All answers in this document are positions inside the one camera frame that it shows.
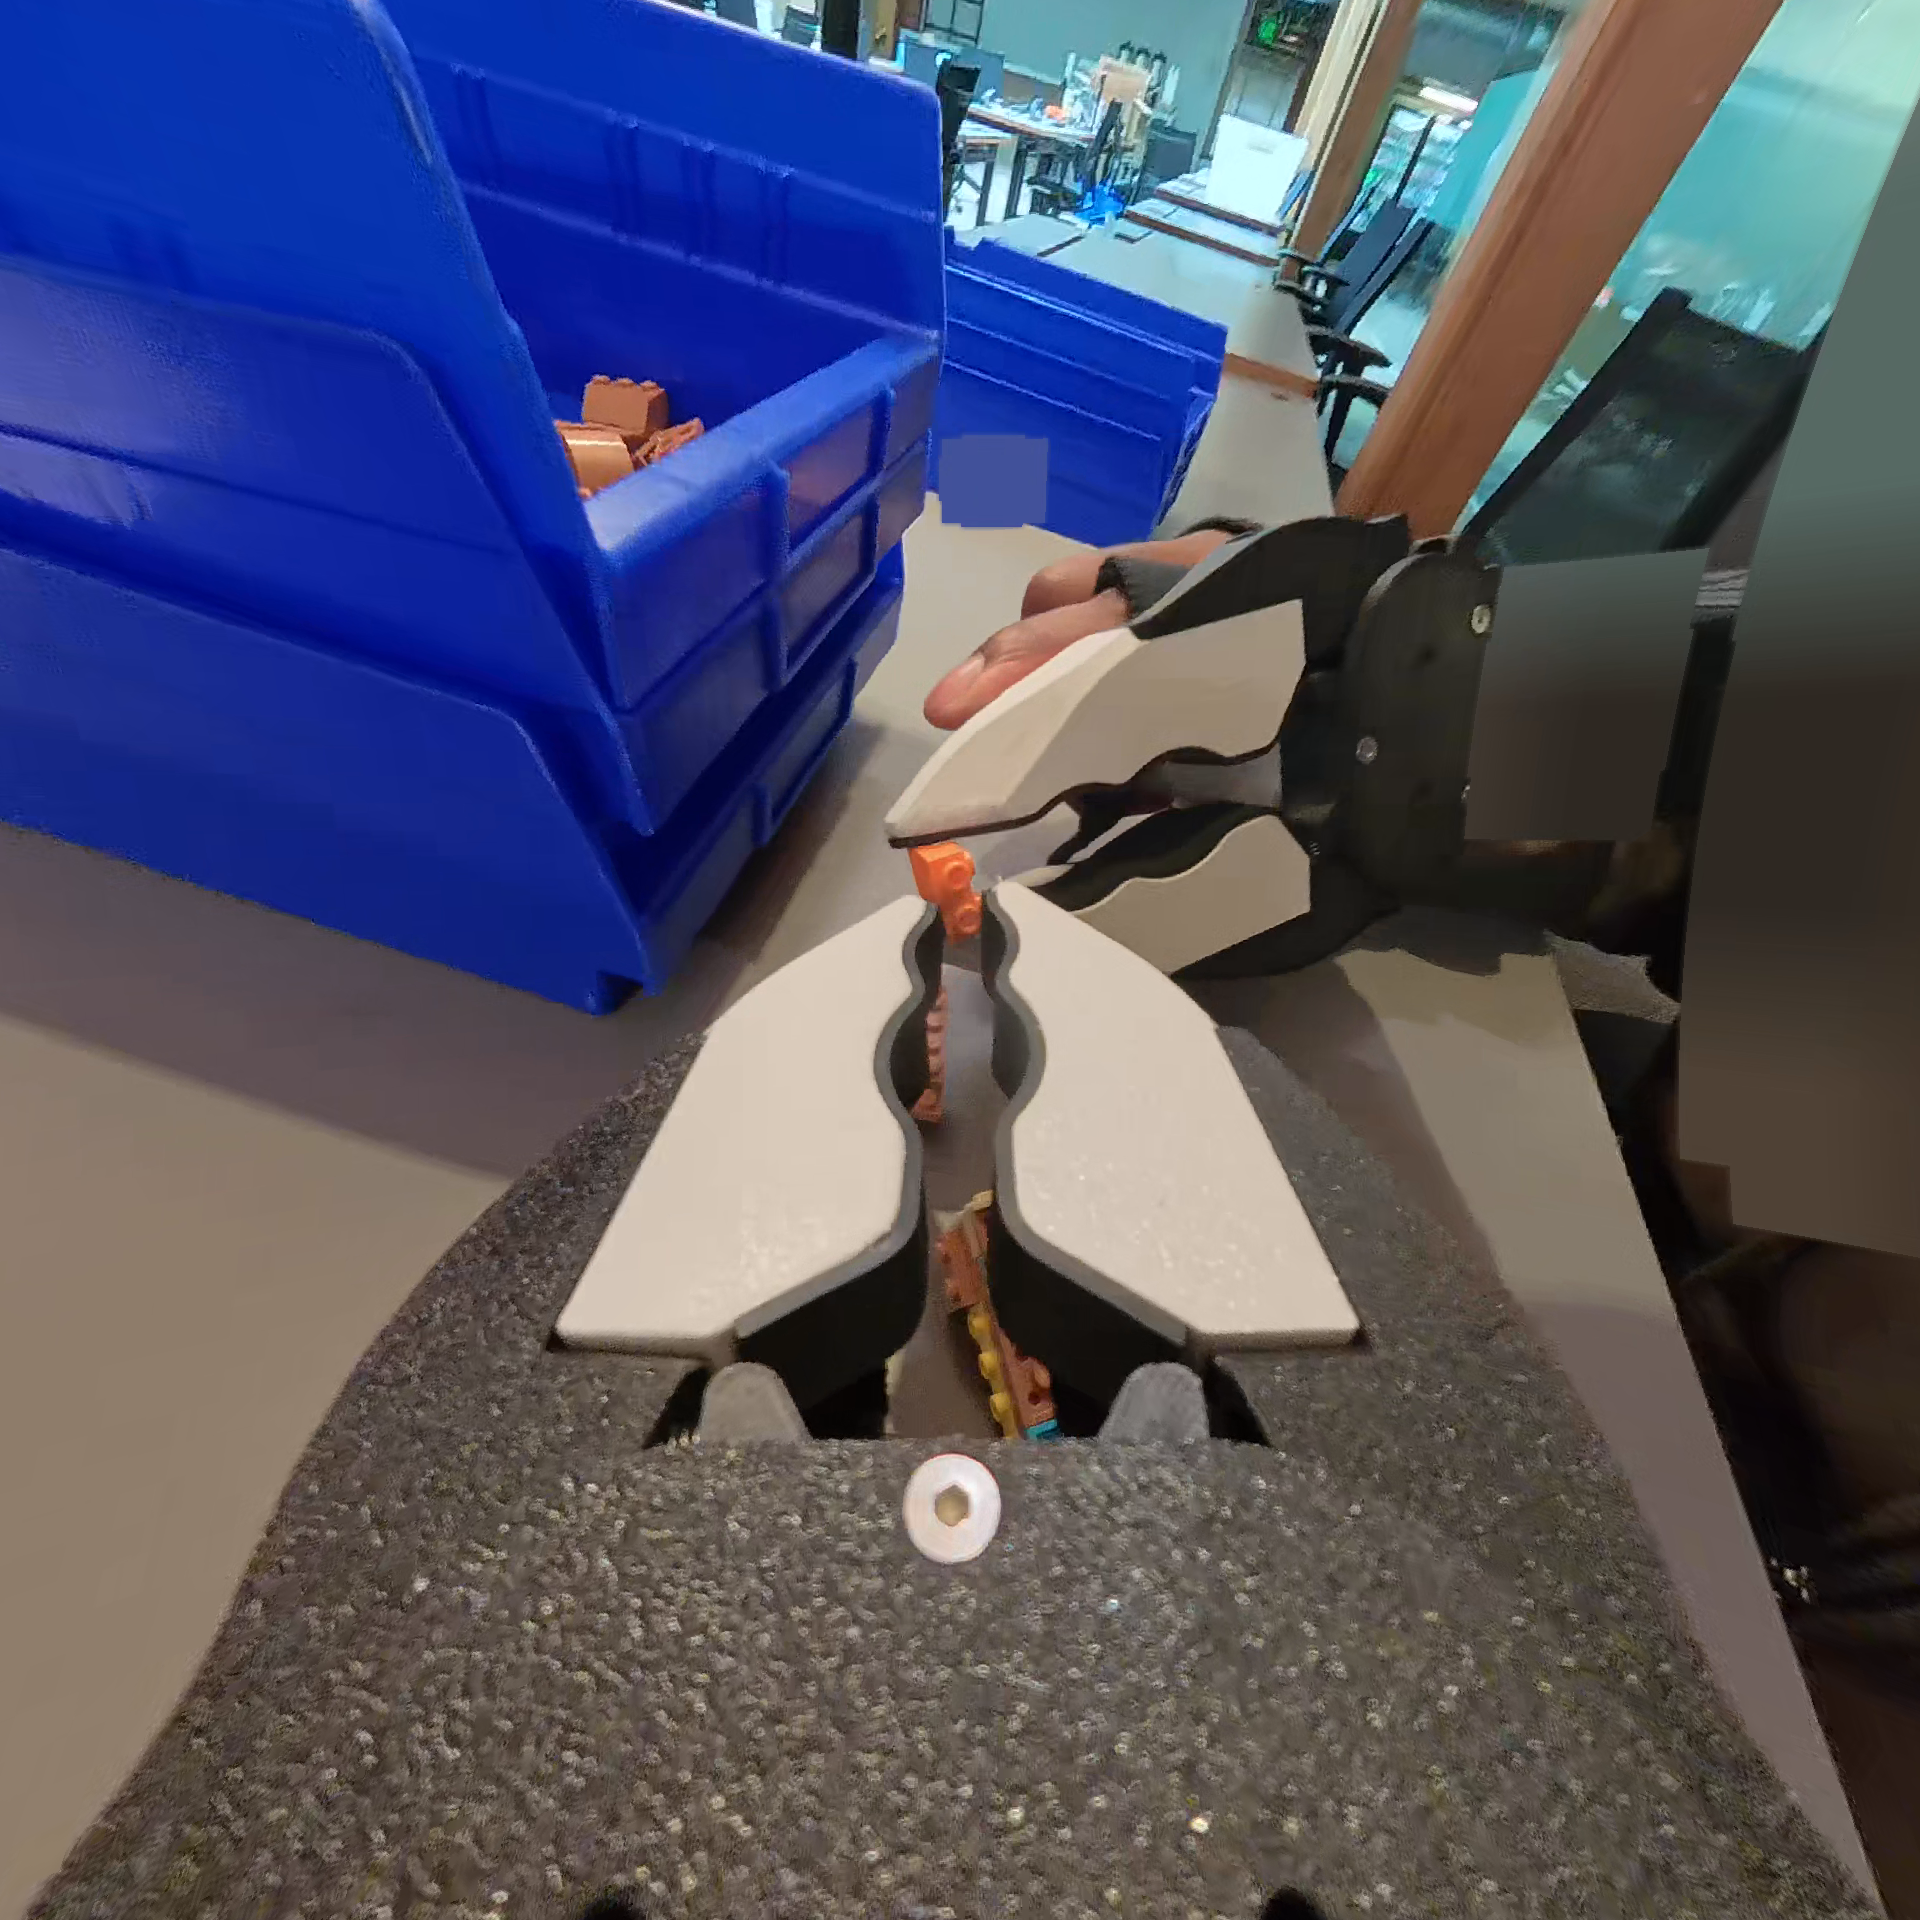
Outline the person's right hand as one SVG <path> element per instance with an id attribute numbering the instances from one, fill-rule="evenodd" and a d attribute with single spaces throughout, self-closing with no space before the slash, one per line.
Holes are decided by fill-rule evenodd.
<path id="1" fill-rule="evenodd" d="M 1210 516 L 1175 538 L 1078 551 L 1045 564 L 1023 587 L 1018 619 L 985 639 L 930 689 L 925 722 L 954 732 L 1080 639 L 1126 627 L 1133 609 L 1120 587 L 1125 570 L 1146 562 L 1189 570 L 1229 539 L 1259 531 L 1247 520 Z"/>

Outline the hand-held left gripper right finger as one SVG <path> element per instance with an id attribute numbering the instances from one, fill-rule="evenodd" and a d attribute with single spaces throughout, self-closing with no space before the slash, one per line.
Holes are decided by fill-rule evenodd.
<path id="1" fill-rule="evenodd" d="M 1037 892 L 990 890 L 993 1288 L 1041 1358 L 1342 1348 L 1352 1308 L 1201 1009 Z"/>

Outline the black office chair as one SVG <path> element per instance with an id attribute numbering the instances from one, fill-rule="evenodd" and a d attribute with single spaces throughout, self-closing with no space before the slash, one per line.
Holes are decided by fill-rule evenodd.
<path id="1" fill-rule="evenodd" d="M 1330 258 L 1286 249 L 1272 276 L 1274 292 L 1296 303 L 1314 366 L 1312 403 L 1322 426 L 1322 452 L 1336 467 L 1336 444 L 1357 400 L 1377 408 L 1384 353 L 1355 337 L 1357 323 L 1423 249 L 1433 219 L 1401 201 L 1384 204 L 1350 249 Z"/>

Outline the orange teal brick assembly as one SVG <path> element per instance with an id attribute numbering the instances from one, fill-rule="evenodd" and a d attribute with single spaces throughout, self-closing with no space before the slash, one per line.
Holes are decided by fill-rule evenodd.
<path id="1" fill-rule="evenodd" d="M 907 864 L 918 899 L 942 920 L 949 946 L 971 942 L 982 927 L 974 884 L 974 857 L 958 843 L 912 849 Z M 930 1244 L 943 1308 L 966 1336 L 986 1414 L 1008 1441 L 1054 1442 L 1063 1438 L 1046 1366 L 1018 1352 L 1006 1336 L 992 1296 L 993 1194 L 976 1192 L 958 1211 L 930 1216 Z"/>

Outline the pile of loose toy bricks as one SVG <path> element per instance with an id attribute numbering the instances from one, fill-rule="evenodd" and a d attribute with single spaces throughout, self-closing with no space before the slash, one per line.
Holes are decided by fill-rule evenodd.
<path id="1" fill-rule="evenodd" d="M 576 417 L 552 426 L 579 500 L 658 467 L 705 433 L 702 419 L 673 414 L 659 385 L 623 376 L 592 377 Z"/>

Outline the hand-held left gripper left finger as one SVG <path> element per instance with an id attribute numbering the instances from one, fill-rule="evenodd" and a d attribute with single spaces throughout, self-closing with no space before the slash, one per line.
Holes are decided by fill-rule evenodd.
<path id="1" fill-rule="evenodd" d="M 711 1027 L 559 1310 L 592 1353 L 742 1353 L 921 1223 L 928 906 L 899 897 Z"/>

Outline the blue plastic bin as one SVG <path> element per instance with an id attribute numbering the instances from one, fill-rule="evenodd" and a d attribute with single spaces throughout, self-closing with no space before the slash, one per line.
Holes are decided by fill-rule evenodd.
<path id="1" fill-rule="evenodd" d="M 592 505 L 392 359 L 129 398 L 5 390 L 5 818 L 231 895 L 527 868 L 742 783 L 921 498 L 921 371 L 751 408 Z"/>
<path id="2" fill-rule="evenodd" d="M 5 555 L 5 820 L 589 1016 L 658 993 L 891 647 L 897 546 L 666 823 L 462 692 Z"/>
<path id="3" fill-rule="evenodd" d="M 709 433 L 921 371 L 921 514 L 934 118 L 675 4 L 5 4 L 5 255 L 399 347 L 555 586 L 510 467 L 598 376 Z"/>
<path id="4" fill-rule="evenodd" d="M 1210 419 L 1229 331 L 993 241 L 943 238 L 931 492 L 945 524 L 1150 538 Z"/>

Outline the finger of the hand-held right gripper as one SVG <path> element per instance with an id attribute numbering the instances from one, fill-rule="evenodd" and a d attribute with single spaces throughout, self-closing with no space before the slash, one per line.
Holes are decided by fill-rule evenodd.
<path id="1" fill-rule="evenodd" d="M 1390 916 L 1390 895 L 1272 807 L 1170 807 L 1031 873 L 1033 892 L 1158 972 L 1282 976 Z"/>
<path id="2" fill-rule="evenodd" d="M 1190 568 L 1125 562 L 1121 624 L 1073 640 L 953 732 L 883 817 L 886 838 L 961 840 L 1161 761 L 1263 758 L 1306 673 L 1336 660 L 1366 592 L 1408 553 L 1402 516 L 1320 516 Z"/>

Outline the wooden pillar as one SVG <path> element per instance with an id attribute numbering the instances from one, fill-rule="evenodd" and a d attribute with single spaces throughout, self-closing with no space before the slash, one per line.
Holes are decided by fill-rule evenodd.
<path id="1" fill-rule="evenodd" d="M 1441 279 L 1334 510 L 1450 532 L 1776 2 L 1593 2 Z"/>

